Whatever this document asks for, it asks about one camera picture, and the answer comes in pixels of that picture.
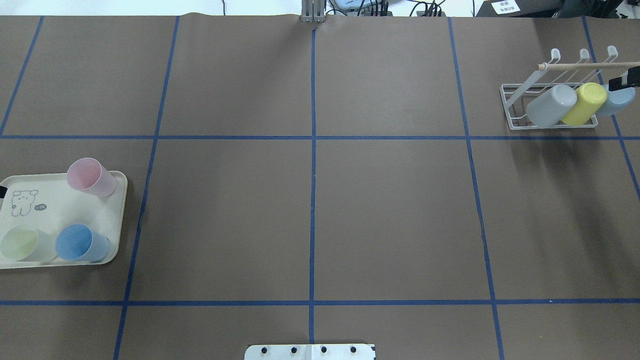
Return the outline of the blue cup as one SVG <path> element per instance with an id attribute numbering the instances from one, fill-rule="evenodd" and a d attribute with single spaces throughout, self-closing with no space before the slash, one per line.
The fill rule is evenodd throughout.
<path id="1" fill-rule="evenodd" d="M 636 88 L 623 88 L 610 91 L 610 86 L 606 83 L 603 85 L 606 90 L 606 101 L 595 112 L 597 117 L 610 117 L 621 112 L 625 107 L 633 102 L 636 97 Z"/>
<path id="2" fill-rule="evenodd" d="M 82 223 L 63 228 L 55 239 L 57 256 L 73 262 L 99 262 L 110 251 L 109 239 Z"/>

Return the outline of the yellow plastic cup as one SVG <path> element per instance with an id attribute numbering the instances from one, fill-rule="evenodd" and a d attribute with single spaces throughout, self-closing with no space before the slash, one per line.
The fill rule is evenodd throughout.
<path id="1" fill-rule="evenodd" d="M 568 126 L 582 126 L 606 102 L 608 94 L 601 84 L 594 82 L 585 83 L 574 92 L 577 95 L 577 101 L 560 121 Z"/>

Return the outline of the pale green cup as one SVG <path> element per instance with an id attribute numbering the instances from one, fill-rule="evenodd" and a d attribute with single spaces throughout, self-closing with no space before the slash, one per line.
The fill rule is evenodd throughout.
<path id="1" fill-rule="evenodd" d="M 12 262 L 50 262 L 57 257 L 52 235 L 28 224 L 10 228 L 2 237 L 0 253 Z"/>

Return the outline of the pink plastic cup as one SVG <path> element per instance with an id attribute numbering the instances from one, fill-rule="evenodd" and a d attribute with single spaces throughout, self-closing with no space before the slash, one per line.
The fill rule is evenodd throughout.
<path id="1" fill-rule="evenodd" d="M 105 198 L 112 195 L 118 182 L 95 158 L 84 157 L 74 161 L 66 172 L 66 182 L 74 190 Z"/>

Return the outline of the blue cup front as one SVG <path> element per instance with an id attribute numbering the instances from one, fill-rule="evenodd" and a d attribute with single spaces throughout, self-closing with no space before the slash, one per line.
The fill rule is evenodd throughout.
<path id="1" fill-rule="evenodd" d="M 82 223 L 63 228 L 55 239 L 57 256 L 73 262 L 99 262 L 110 251 L 109 239 Z"/>

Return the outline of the white plastic cup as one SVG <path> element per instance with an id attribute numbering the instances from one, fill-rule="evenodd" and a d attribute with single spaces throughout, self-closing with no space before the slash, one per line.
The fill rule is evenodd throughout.
<path id="1" fill-rule="evenodd" d="M 549 129 L 561 121 L 577 100 L 578 96 L 571 86 L 557 84 L 528 103 L 526 116 L 533 125 Z"/>

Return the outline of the cream cartoon tray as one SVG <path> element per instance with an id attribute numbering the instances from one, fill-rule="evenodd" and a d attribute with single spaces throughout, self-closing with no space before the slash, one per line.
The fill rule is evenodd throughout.
<path id="1" fill-rule="evenodd" d="M 113 170 L 116 180 L 114 193 L 106 197 L 83 193 L 70 187 L 65 173 L 12 175 L 1 182 L 6 189 L 1 200 L 1 235 L 21 224 L 33 226 L 51 236 L 51 244 L 57 235 L 71 224 L 84 224 L 109 240 L 109 251 L 101 260 L 65 260 L 56 256 L 49 262 L 9 260 L 4 256 L 0 268 L 42 268 L 73 265 L 103 265 L 112 261 L 119 250 L 122 219 L 126 204 L 128 178 Z M 30 211 L 21 215 L 15 196 L 19 191 L 37 191 L 30 203 Z"/>

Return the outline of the metal base plate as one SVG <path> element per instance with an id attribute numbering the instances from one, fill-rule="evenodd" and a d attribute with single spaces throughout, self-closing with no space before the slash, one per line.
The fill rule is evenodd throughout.
<path id="1" fill-rule="evenodd" d="M 254 344 L 247 347 L 245 360 L 375 360 L 374 344 Z"/>

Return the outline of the aluminium frame post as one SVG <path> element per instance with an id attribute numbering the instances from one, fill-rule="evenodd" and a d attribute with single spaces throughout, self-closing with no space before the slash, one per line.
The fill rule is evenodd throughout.
<path id="1" fill-rule="evenodd" d="M 302 0 L 301 1 L 301 22 L 302 23 L 324 23 L 326 21 L 327 1 L 326 0 Z"/>

